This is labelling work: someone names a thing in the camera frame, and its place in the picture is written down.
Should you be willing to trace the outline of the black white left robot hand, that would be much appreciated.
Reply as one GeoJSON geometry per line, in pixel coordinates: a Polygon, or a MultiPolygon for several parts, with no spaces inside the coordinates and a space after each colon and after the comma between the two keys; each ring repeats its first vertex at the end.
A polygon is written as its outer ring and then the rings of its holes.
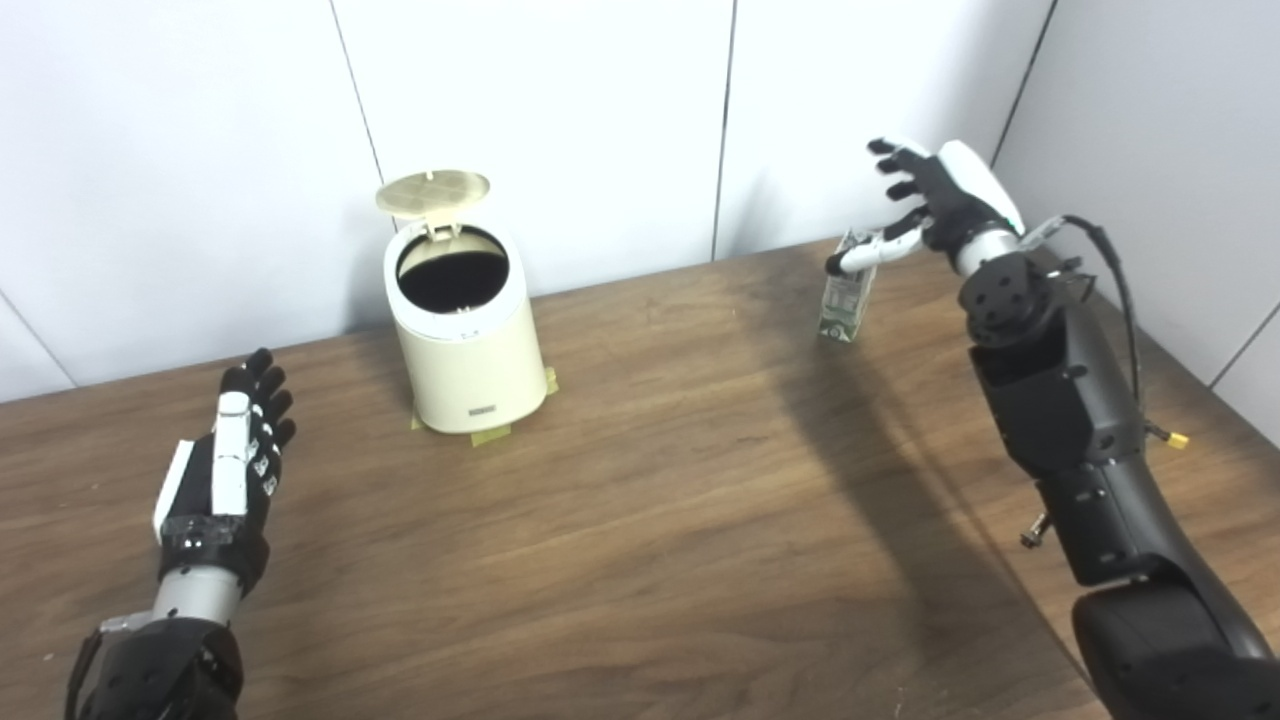
{"type": "Polygon", "coordinates": [[[210,432],[178,443],[155,505],[160,577],[215,568],[230,573],[243,596],[262,579],[268,516],[297,432],[284,384],[269,348],[223,373],[210,432]]]}

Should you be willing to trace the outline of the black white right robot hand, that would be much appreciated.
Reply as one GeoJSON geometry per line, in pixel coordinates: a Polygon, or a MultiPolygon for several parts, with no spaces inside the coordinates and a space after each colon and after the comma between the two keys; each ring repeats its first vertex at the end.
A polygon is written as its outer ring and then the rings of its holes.
{"type": "Polygon", "coordinates": [[[882,176],[904,174],[884,191],[895,202],[920,202],[896,222],[827,258],[831,277],[854,275],[896,263],[922,249],[957,263],[963,250],[988,231],[1019,241],[1027,228],[1020,211],[989,165],[966,143],[952,140],[937,152],[893,138],[873,138],[867,150],[882,176]]]}

